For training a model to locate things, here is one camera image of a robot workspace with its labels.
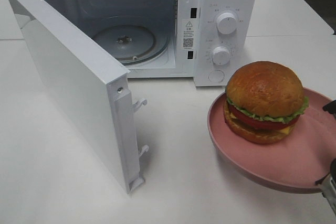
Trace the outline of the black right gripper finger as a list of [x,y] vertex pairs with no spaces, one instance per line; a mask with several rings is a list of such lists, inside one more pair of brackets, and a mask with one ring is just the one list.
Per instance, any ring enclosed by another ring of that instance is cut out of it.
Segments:
[[336,100],[333,100],[322,107],[323,111],[336,115]]
[[323,197],[328,201],[335,214],[335,159],[330,164],[329,173],[315,181],[315,185],[321,189]]

